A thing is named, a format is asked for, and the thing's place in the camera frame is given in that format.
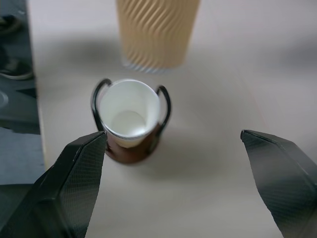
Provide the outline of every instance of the white paper cup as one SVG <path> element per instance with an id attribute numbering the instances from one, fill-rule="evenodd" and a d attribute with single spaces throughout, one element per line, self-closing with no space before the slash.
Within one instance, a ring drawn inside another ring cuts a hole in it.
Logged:
<path id="1" fill-rule="evenodd" d="M 121 147 L 137 146 L 159 123 L 160 91 L 166 97 L 168 108 L 158 136 L 166 126 L 171 111 L 165 87 L 160 86 L 155 92 L 147 84 L 134 79 L 114 83 L 109 79 L 102 80 L 93 93 L 91 105 L 98 130 L 105 130 Z"/>

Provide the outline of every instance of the sneaker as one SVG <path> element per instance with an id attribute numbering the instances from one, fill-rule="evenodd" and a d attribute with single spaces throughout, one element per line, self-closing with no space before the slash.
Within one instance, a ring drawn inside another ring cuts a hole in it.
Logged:
<path id="1" fill-rule="evenodd" d="M 12 15 L 0 17 L 0 36 L 17 31 L 22 26 L 21 21 Z"/>
<path id="2" fill-rule="evenodd" d="M 24 80 L 31 78 L 33 72 L 29 65 L 17 59 L 10 59 L 9 63 L 0 69 L 0 75 L 8 79 Z"/>

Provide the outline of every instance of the table surface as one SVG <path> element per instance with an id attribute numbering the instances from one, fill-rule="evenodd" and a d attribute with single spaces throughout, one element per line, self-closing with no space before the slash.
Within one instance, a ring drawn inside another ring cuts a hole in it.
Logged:
<path id="1" fill-rule="evenodd" d="M 316 158 L 314 1 L 203 0 L 186 62 L 163 75 L 121 65 L 114 0 L 29 8 L 47 167 L 96 131 L 90 97 L 102 78 L 164 85 L 173 103 L 148 160 L 124 166 L 105 156 L 86 237 L 282 237 L 239 135 L 273 133 Z"/>

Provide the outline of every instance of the cup rim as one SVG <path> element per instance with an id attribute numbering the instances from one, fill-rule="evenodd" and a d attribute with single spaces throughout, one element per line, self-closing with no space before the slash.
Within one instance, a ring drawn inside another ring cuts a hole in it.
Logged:
<path id="1" fill-rule="evenodd" d="M 140 134 L 140 135 L 137 135 L 137 136 L 127 136 L 127 135 L 124 135 L 124 134 L 121 134 L 121 133 L 117 133 L 115 131 L 113 131 L 112 129 L 110 129 L 105 123 L 104 121 L 102 120 L 101 118 L 101 123 L 102 125 L 104 126 L 104 128 L 106 129 L 106 131 L 110 132 L 112 135 L 116 136 L 116 137 L 119 137 L 121 139 L 124 139 L 124 140 L 135 140 L 135 139 L 140 139 L 141 137 L 144 137 L 148 134 L 150 134 L 154 128 L 156 127 L 156 125 L 158 124 L 159 122 L 159 115 L 160 115 L 160 106 L 159 106 L 159 96 L 157 95 L 157 93 L 153 90 L 153 88 L 151 88 L 149 85 L 147 85 L 146 83 L 144 82 L 141 82 L 139 80 L 136 80 L 136 79 L 130 79 L 130 78 L 125 78 L 125 79 L 120 79 L 120 80 L 117 80 L 115 82 L 113 82 L 109 88 L 117 85 L 117 84 L 120 84 L 120 83 L 124 83 L 124 82 L 136 82 L 136 83 L 140 83 L 142 84 L 143 86 L 146 86 L 148 89 L 150 89 L 150 91 L 156 95 L 156 101 L 158 102 L 158 114 L 157 114 L 157 119 L 155 121 L 155 123 L 147 130 L 145 131 L 144 133 Z"/>

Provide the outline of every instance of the dark floor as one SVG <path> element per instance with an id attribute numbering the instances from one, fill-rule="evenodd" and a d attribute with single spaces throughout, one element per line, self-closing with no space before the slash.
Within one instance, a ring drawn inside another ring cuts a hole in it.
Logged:
<path id="1" fill-rule="evenodd" d="M 0 15 L 6 14 L 15 15 L 24 24 L 19 32 L 8 37 L 1 37 L 0 44 L 4 46 L 10 57 L 19 58 L 32 65 L 25 1 L 0 0 Z M 0 76 L 1 88 L 22 93 L 31 98 L 30 101 L 33 100 L 36 107 L 34 78 L 15 81 Z M 33 183 L 44 170 L 40 135 L 16 133 L 11 129 L 0 127 L 0 184 Z"/>

